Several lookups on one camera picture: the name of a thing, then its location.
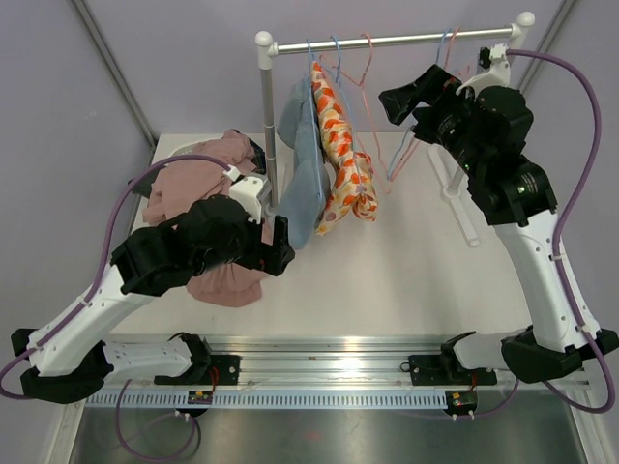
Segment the dark grey dotted skirt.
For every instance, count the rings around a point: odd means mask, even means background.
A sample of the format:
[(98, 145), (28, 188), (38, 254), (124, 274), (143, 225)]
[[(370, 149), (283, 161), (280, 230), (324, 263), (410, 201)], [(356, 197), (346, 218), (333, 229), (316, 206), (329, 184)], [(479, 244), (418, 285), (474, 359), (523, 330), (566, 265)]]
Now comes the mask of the dark grey dotted skirt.
[(134, 195), (139, 195), (144, 198), (149, 198), (152, 193), (152, 185), (154, 183), (153, 179), (144, 179), (139, 182), (135, 182), (134, 179), (131, 179), (128, 182), (128, 186), (131, 187), (131, 192)]

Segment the light blue denim skirt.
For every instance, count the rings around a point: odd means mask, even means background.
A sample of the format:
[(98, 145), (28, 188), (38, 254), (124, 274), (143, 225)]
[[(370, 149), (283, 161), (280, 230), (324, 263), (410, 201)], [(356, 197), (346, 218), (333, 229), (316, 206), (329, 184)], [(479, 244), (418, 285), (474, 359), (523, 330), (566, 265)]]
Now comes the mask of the light blue denim skirt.
[(314, 234), (330, 193), (330, 179), (319, 139), (325, 200), (320, 201), (317, 197), (308, 96), (309, 80), (306, 76), (293, 86), (277, 126), (280, 140), (293, 151), (291, 178), (282, 193), (277, 214), (288, 219), (288, 240), (296, 250), (304, 248)]

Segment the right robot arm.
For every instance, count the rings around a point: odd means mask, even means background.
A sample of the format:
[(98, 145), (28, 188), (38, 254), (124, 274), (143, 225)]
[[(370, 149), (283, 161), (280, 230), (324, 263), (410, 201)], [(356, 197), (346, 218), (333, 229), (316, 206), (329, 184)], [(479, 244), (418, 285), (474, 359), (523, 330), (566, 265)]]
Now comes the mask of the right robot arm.
[(500, 83), (464, 84), (437, 65), (415, 81), (380, 93), (388, 120), (408, 116), (415, 136), (447, 151), (467, 190), (507, 250), (531, 326), (515, 333), (469, 332), (441, 346), (439, 371), (460, 383), (473, 370), (508, 370), (531, 384), (563, 378), (618, 347), (618, 335), (590, 315), (573, 314), (552, 248), (557, 200), (544, 170), (522, 151), (534, 116), (521, 93)]

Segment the navy plaid skirt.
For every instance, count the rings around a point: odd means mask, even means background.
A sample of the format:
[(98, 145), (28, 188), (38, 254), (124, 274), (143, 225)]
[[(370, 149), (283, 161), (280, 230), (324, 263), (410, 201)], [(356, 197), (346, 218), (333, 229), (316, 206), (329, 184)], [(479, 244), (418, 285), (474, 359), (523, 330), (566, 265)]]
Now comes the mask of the navy plaid skirt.
[(249, 139), (250, 145), (253, 149), (253, 156), (251, 162), (254, 164), (254, 172), (260, 175), (266, 174), (266, 155), (264, 150), (251, 138)]

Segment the pink pleated skirt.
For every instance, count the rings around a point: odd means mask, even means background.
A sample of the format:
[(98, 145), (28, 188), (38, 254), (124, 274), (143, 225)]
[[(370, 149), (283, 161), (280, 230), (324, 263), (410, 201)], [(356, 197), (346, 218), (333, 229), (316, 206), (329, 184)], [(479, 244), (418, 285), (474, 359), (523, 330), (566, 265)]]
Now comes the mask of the pink pleated skirt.
[[(227, 130), (219, 139), (198, 142), (188, 152), (218, 159), (245, 175), (258, 167), (251, 140), (236, 130)], [(197, 200), (216, 194), (228, 195), (230, 185), (221, 168), (209, 161), (173, 162), (154, 181), (142, 218), (150, 225), (158, 225), (187, 212)], [(192, 278), (186, 289), (203, 303), (242, 307), (261, 299), (260, 281), (265, 277), (262, 272), (226, 264)]]

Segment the orange floral skirt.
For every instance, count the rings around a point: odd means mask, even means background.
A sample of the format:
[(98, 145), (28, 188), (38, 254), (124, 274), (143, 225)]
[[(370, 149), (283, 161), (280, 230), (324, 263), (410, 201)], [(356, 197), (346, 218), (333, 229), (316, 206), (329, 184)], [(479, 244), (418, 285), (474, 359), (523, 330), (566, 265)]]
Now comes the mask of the orange floral skirt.
[(353, 130), (339, 92), (316, 61), (311, 64), (310, 78), (320, 141), (335, 171), (335, 180), (317, 227), (317, 234), (324, 236), (348, 213), (362, 220), (376, 221), (378, 195), (370, 156), (355, 148)]

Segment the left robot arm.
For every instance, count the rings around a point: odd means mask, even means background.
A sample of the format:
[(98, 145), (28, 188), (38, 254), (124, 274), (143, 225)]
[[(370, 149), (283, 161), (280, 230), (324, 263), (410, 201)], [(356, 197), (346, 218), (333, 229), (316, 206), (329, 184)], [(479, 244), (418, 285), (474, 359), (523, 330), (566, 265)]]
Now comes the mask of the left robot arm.
[(97, 279), (73, 306), (38, 330), (12, 334), (15, 359), (30, 363), (19, 378), (19, 398), (70, 404), (128, 380), (164, 386), (214, 382), (212, 350), (201, 335), (181, 332), (158, 343), (111, 342), (106, 336), (138, 309), (208, 271), (237, 264), (279, 276), (294, 257), (285, 217), (275, 217), (266, 243), (262, 221), (221, 195), (135, 230), (104, 256)]

